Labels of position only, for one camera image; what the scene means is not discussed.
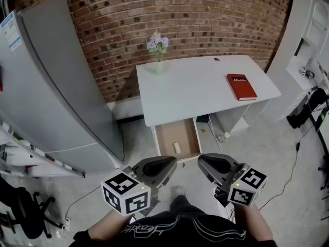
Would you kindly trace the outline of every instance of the black office chair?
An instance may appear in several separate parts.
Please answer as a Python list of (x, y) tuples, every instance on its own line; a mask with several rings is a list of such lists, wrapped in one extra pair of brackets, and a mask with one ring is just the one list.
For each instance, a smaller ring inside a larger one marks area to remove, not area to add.
[(14, 188), (10, 186), (2, 177), (0, 177), (0, 201), (11, 208), (15, 220), (10, 215), (1, 214), (0, 218), (4, 222), (7, 221), (9, 227), (15, 232), (14, 225), (20, 224), (29, 239), (36, 239), (42, 232), (46, 234), (48, 239), (51, 234), (47, 232), (45, 221), (51, 225), (62, 228), (62, 224), (56, 224), (45, 216), (45, 211), (50, 202), (55, 202), (55, 198), (50, 197), (46, 202), (37, 201), (38, 192), (33, 194), (33, 199), (24, 187)]

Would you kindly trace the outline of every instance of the person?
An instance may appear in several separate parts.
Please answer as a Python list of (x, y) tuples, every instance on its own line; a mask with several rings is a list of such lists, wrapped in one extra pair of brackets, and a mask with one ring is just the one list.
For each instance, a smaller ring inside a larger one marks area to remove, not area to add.
[(123, 217), (112, 210), (87, 231), (76, 233), (70, 247), (131, 246), (127, 244), (171, 246), (177, 243), (277, 246), (271, 229), (255, 204), (250, 207), (235, 205), (234, 224), (192, 206), (180, 187), (172, 190), (174, 200), (169, 211), (129, 224), (132, 216)]
[(329, 94), (329, 80), (327, 72), (321, 67), (320, 63), (319, 68), (321, 70), (323, 80), (319, 84), (317, 90), (312, 94), (308, 103), (304, 105), (303, 110), (298, 115), (288, 116), (287, 120), (292, 128), (300, 128), (304, 123), (306, 123), (307, 119), (310, 117), (312, 111), (323, 104), (328, 99)]

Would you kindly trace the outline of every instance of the bottle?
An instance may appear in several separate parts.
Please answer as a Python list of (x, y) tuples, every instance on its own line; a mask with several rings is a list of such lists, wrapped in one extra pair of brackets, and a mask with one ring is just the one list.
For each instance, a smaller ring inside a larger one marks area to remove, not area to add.
[(221, 136), (220, 142), (221, 143), (226, 142), (229, 137), (230, 137), (230, 133), (229, 132), (225, 132), (224, 135)]

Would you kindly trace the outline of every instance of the shoe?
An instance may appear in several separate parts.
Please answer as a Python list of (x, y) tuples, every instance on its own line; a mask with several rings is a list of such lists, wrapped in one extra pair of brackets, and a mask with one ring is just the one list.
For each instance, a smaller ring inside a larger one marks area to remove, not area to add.
[(298, 126), (297, 126), (297, 124), (296, 124), (296, 119), (295, 119), (295, 115), (293, 115), (293, 116), (287, 116), (287, 121), (288, 121), (288, 123), (290, 124), (290, 126), (292, 127), (292, 128), (294, 128), (294, 129), (296, 129)]
[(180, 195), (186, 196), (182, 187), (172, 187), (171, 188), (171, 199), (172, 199), (172, 201)]

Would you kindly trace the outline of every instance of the black t-shirt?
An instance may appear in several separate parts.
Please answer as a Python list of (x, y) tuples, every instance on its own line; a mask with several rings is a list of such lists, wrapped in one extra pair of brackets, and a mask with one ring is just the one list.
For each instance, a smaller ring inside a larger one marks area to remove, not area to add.
[(206, 214), (182, 215), (170, 212), (146, 217), (127, 225), (107, 242), (92, 241), (87, 231), (78, 232), (70, 247), (206, 244), (206, 246), (277, 246), (274, 241), (258, 242), (247, 231), (224, 218)]

